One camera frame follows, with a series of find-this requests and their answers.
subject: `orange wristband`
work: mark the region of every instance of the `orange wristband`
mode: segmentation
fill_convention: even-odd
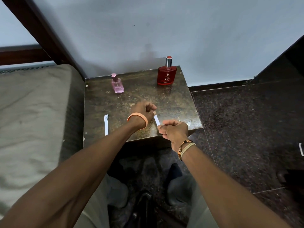
[[[146,126],[143,127],[141,130],[143,130],[144,128],[147,127],[147,125],[148,125],[148,120],[147,120],[147,118],[146,118],[143,114],[141,114],[141,113],[132,113],[132,114],[130,114],[130,116],[128,117],[127,121],[129,121],[130,117],[132,117],[133,115],[140,116],[141,118],[143,118],[143,120],[145,120]]]

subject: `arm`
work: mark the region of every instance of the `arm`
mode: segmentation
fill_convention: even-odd
[[[177,152],[188,139],[184,122],[166,120],[159,126],[163,137]],[[199,148],[191,146],[182,156],[219,227],[290,227],[248,190],[221,171]]]
[[[156,106],[143,101],[132,107],[153,118]],[[29,189],[7,212],[0,227],[73,227],[123,144],[145,121],[132,116],[124,126],[80,150]]]

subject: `hand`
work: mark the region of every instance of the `hand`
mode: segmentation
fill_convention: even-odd
[[[178,152],[183,141],[188,139],[188,125],[177,120],[164,120],[163,126],[158,126],[158,131],[163,138],[171,141],[172,149]]]
[[[156,114],[156,109],[157,107],[153,103],[149,101],[140,101],[131,107],[131,114],[141,113],[147,118],[148,122],[150,122],[153,116]],[[145,120],[137,115],[133,115],[129,121],[135,122],[138,125],[139,130],[146,126]]]

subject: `wall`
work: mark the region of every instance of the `wall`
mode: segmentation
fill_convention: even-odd
[[[304,34],[304,0],[34,0],[88,77],[180,65],[188,86],[252,79]]]
[[[0,0],[0,48],[9,46],[38,45],[13,13]]]

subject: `perfume bottle cap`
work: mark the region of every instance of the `perfume bottle cap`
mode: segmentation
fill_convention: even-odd
[[[112,73],[111,77],[112,77],[114,82],[118,82],[118,77],[116,76],[116,73]]]
[[[167,56],[166,57],[166,67],[171,67],[172,66],[172,57]]]

